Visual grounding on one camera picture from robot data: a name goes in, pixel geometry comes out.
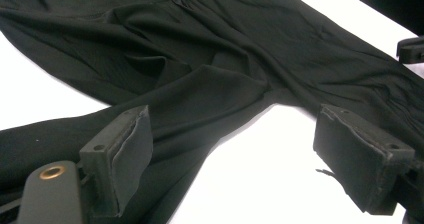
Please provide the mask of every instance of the white table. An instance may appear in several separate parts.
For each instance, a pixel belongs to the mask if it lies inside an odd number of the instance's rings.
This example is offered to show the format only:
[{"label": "white table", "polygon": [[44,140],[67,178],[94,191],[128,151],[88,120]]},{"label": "white table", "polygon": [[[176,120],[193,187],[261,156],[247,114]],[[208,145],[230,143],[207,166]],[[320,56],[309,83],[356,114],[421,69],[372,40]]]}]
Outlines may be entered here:
[{"label": "white table", "polygon": [[[358,0],[303,1],[393,57],[399,40],[415,36]],[[0,130],[107,107],[49,76],[3,35],[0,93]],[[328,167],[312,150],[314,130],[301,109],[271,106],[221,140],[171,223],[400,224],[403,208],[390,217],[363,214],[335,179],[315,171]]]}]

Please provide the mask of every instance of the white tabletop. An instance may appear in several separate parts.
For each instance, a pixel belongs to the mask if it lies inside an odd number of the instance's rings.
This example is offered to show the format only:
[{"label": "white tabletop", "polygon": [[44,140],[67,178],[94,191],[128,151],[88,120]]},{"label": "white tabletop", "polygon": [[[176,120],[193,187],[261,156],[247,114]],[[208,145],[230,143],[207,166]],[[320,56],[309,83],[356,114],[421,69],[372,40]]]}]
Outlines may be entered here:
[{"label": "white tabletop", "polygon": [[[358,0],[303,1],[393,57],[399,40],[415,36]],[[0,50],[0,130],[107,107],[49,76],[3,35]],[[335,179],[315,171],[328,167],[312,150],[314,130],[301,109],[271,106],[221,140],[171,223],[401,223],[403,208],[363,214]]]}]

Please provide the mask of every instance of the black fabric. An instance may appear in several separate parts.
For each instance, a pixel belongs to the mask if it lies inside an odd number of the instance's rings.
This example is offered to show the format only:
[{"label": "black fabric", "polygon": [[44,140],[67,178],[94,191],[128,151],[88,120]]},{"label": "black fabric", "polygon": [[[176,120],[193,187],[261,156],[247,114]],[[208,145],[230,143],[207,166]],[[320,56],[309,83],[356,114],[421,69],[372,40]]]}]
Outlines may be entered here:
[{"label": "black fabric", "polygon": [[140,105],[150,108],[152,160],[123,217],[99,223],[166,222],[210,148],[273,103],[350,109],[424,154],[424,81],[299,0],[0,6],[0,30],[19,50],[112,105],[1,131],[2,201],[39,166],[78,161],[97,132]]}]

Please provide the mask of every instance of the wrinkled fabric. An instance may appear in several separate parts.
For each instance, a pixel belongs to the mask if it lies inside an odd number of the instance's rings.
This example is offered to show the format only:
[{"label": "wrinkled fabric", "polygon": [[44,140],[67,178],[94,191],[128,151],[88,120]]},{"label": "wrinkled fabric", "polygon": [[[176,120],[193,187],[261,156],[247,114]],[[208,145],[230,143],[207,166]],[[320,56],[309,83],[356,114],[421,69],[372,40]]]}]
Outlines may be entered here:
[{"label": "wrinkled fabric", "polygon": [[273,103],[350,109],[424,154],[424,80],[299,0],[0,0],[0,30],[112,105],[1,131],[0,203],[140,105],[152,160],[123,217],[95,222],[165,223],[219,138]]}]

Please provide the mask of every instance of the white surface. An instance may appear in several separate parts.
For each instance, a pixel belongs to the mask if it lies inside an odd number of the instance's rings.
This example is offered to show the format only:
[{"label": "white surface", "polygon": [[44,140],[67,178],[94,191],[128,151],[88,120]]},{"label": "white surface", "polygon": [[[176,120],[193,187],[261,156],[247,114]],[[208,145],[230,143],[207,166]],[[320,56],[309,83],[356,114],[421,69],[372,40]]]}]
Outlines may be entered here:
[{"label": "white surface", "polygon": [[[391,56],[399,40],[414,37],[357,0],[303,1]],[[0,93],[0,130],[106,107],[50,77],[2,35]],[[312,151],[314,125],[299,109],[273,106],[223,138],[172,223],[401,223],[401,208],[393,217],[363,214],[315,171],[327,167]]]}]

